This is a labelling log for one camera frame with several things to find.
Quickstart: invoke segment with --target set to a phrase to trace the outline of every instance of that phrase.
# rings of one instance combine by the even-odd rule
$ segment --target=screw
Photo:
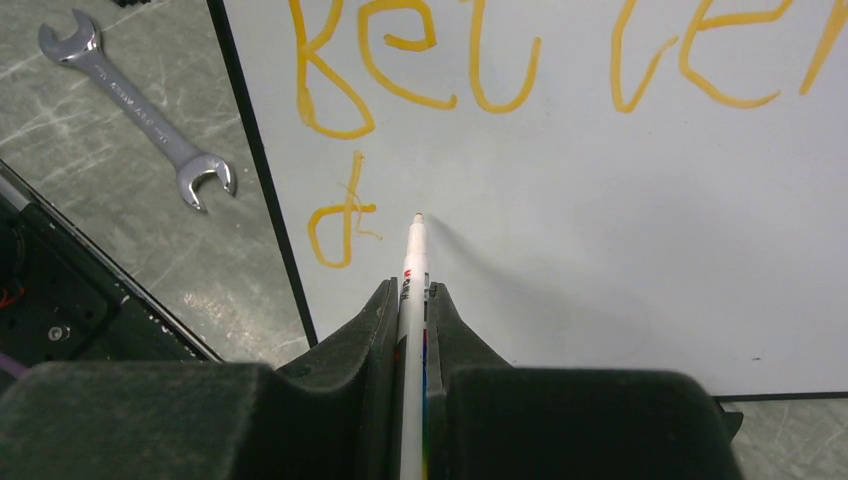
[[[71,331],[68,327],[50,327],[50,330],[47,331],[47,338],[51,342],[58,342],[59,340],[68,338],[70,333]]]

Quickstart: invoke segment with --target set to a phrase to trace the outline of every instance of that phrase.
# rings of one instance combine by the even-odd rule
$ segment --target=wrench
[[[42,24],[38,30],[38,45],[47,58],[59,65],[74,67],[100,86],[121,107],[133,123],[147,135],[168,157],[177,172],[177,189],[183,200],[193,208],[205,212],[196,189],[204,177],[217,173],[224,190],[236,193],[236,179],[230,166],[222,158],[200,150],[184,139],[153,105],[118,71],[100,49],[100,32],[92,19],[73,9],[77,31],[65,40],[58,40],[56,32]]]

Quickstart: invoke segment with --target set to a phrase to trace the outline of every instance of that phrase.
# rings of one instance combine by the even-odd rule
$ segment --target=white board surface
[[[224,3],[319,339],[401,275],[422,212],[431,279],[516,365],[673,369],[722,396],[848,391],[833,2]],[[527,81],[536,38],[526,99],[490,113]]]

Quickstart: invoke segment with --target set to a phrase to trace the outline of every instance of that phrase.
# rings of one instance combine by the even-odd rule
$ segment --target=wrench handle
[[[203,152],[189,143],[156,111],[156,108],[115,68],[100,50],[89,50],[72,62],[91,77],[121,107],[147,138],[180,170]]]

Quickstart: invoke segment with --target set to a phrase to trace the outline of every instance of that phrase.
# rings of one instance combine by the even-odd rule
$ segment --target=red wire
[[[25,291],[26,291],[26,289],[21,287],[21,289],[18,291],[18,294],[16,296],[9,298],[9,289],[4,288],[3,289],[3,299],[0,300],[0,308],[6,308],[9,305],[17,302],[18,299],[21,298],[21,296],[23,296]]]

